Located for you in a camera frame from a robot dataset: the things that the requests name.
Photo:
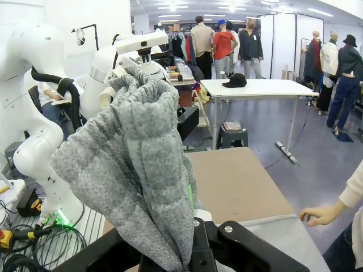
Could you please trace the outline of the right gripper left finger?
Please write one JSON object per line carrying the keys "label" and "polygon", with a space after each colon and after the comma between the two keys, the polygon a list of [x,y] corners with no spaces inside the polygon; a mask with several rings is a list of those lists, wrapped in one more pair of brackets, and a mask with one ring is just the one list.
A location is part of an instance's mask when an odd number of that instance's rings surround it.
{"label": "right gripper left finger", "polygon": [[140,263],[141,253],[113,228],[53,271],[126,271]]}

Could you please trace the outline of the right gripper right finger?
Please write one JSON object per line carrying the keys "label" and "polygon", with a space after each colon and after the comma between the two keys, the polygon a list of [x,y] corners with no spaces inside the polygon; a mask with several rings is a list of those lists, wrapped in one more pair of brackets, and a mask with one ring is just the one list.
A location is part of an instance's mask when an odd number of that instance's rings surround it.
{"label": "right gripper right finger", "polygon": [[217,271],[217,262],[234,271],[309,271],[237,222],[216,226],[194,217],[189,270]]}

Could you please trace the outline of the person left hand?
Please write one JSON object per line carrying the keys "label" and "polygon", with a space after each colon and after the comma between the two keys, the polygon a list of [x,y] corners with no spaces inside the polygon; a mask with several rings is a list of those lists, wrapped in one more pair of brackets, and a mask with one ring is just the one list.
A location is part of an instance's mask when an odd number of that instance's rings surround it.
{"label": "person left hand", "polygon": [[332,223],[346,208],[347,206],[338,199],[333,206],[303,209],[299,218],[302,222],[306,221],[309,227],[326,226]]}

